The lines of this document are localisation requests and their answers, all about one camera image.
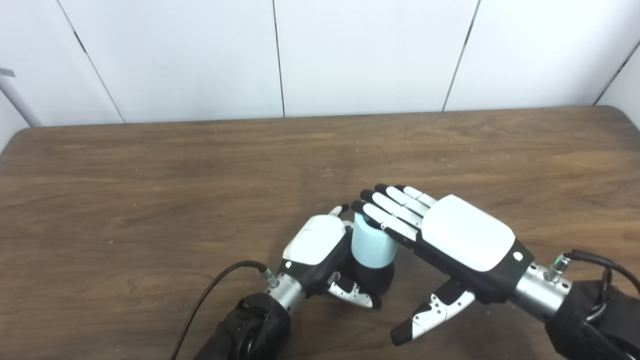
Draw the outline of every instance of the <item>wood grain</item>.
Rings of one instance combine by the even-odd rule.
[[[212,276],[277,266],[308,217],[376,183],[454,193],[543,264],[580,247],[640,274],[639,177],[640,136],[610,107],[27,129],[0,156],[0,357],[166,359]],[[560,358],[511,304],[394,347],[389,330],[445,279],[407,250],[396,266],[379,311],[306,301],[282,359]],[[263,287],[254,270],[225,279],[182,358]]]

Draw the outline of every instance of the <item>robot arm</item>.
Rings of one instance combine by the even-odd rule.
[[[352,204],[354,211],[451,277],[392,331],[396,345],[477,299],[483,304],[511,301],[533,315],[569,359],[628,359],[624,353],[640,358],[640,300],[613,287],[598,291],[600,281],[574,284],[563,278],[576,253],[567,253],[548,269],[534,262],[508,226],[464,200],[453,195],[436,200],[409,186],[379,184],[375,190],[364,190],[362,201]],[[594,319],[598,312],[601,317]],[[633,320],[620,317],[622,313]],[[631,323],[625,334],[612,325],[622,323]]]
[[[352,229],[339,215],[348,208],[337,206],[327,215],[310,218],[286,246],[277,275],[263,273],[267,289],[242,298],[194,359],[275,359],[291,335],[291,315],[305,299],[324,292],[380,308],[377,297],[341,274],[351,251]]]

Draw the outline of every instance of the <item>white robotic hand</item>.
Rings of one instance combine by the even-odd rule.
[[[311,217],[284,249],[276,286],[267,293],[292,313],[303,299],[328,292],[359,306],[379,309],[381,301],[361,290],[343,269],[351,252],[351,222],[340,214],[348,205]]]
[[[534,257],[508,226],[453,195],[436,200],[410,186],[375,189],[363,190],[353,211],[451,276],[392,331],[396,345],[452,318],[474,299],[490,304],[514,296]]]

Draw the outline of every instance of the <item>light blue cup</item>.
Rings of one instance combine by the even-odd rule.
[[[356,213],[351,252],[360,264],[373,269],[383,268],[394,260],[397,249],[397,242],[384,231],[369,226],[365,218]]]

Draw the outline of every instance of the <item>white wall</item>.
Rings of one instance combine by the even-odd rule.
[[[0,34],[0,90],[30,123],[122,123],[56,1],[0,0]]]
[[[477,0],[275,0],[287,116],[440,111]]]
[[[640,128],[640,49],[636,49],[598,105],[617,107]]]
[[[639,40],[638,0],[482,0],[446,110],[593,105]]]
[[[0,0],[0,33],[36,126],[589,105],[640,1]]]
[[[282,117],[271,0],[61,0],[126,122]]]
[[[9,99],[0,92],[0,152],[18,131],[29,127],[18,111],[9,102]]]

